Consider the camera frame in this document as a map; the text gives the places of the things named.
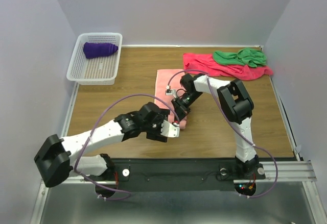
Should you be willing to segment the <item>pink towel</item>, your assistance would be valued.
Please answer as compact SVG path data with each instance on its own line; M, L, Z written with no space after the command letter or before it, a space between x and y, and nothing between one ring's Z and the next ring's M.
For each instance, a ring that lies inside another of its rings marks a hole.
M156 82L155 82L155 97L158 97L159 99L161 99L162 101L164 101L165 103L167 103L172 109L173 109L173 105L171 100L174 98L173 95L166 95L166 86L168 84L168 81L170 80L170 78L177 72L182 71L182 69L160 69L157 71L157 76L156 76ZM179 90L179 89L183 89L181 84L180 84L180 80L182 78L182 76L184 75L184 72L181 72L179 74L177 74L172 81L170 82L170 88L174 89L174 90ZM159 106L159 108L162 109L168 109L168 107L166 107L162 102L158 101L158 100L154 100L154 103ZM175 117L174 114L170 111L170 114L168 116L168 121L169 122L174 122L175 121ZM184 130L186 127L186 117L180 121L179 123L179 127L181 130Z

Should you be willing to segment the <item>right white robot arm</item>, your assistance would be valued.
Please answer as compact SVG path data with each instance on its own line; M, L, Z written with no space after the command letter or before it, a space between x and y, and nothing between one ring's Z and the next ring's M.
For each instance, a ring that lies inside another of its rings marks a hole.
M234 130L236 140L236 162L231 170L240 178L252 175L259 165L259 157L252 139L251 117L254 103L241 80L224 81L211 78L203 73L191 76L185 74L180 80L185 92L181 96L172 92L171 103L177 114L184 119L191 111L190 106L203 93L211 94L218 103L222 115Z

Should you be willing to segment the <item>green towel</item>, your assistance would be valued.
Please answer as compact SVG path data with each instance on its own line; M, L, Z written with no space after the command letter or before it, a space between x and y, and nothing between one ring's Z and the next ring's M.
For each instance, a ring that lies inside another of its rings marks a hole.
M267 57L261 51L253 48L243 48L238 52L215 51L213 60L221 65L241 65L252 68L263 67L267 64Z

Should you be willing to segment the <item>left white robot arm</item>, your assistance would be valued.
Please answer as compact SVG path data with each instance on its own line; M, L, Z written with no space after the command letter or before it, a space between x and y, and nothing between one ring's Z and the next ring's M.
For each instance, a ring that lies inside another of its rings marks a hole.
M141 133L146 133L150 140L166 142L168 138L178 137L179 127L168 122L165 109L149 102L139 111L121 114L94 130L62 138L56 134L49 136L34 157L34 162L49 188L64 182L74 169L109 180L114 168L103 157L96 156L83 163L81 155L138 137Z

